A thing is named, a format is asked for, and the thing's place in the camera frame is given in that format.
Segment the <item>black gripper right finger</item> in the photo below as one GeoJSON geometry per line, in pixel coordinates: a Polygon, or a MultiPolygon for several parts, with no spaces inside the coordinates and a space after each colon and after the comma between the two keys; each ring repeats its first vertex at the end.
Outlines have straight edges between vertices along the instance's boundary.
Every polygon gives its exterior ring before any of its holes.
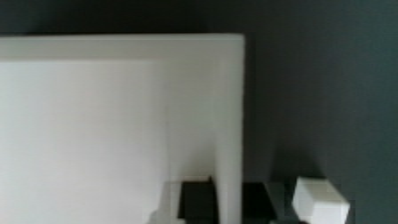
{"type": "Polygon", "coordinates": [[[347,224],[351,202],[328,179],[246,183],[242,196],[242,224],[347,224]]]}

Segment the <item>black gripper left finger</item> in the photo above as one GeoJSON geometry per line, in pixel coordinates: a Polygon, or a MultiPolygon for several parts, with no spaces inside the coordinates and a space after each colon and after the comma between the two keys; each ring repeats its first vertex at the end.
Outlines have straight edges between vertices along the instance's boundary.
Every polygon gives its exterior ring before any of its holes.
{"type": "Polygon", "coordinates": [[[218,224],[218,193],[212,181],[164,184],[155,224],[218,224]]]}

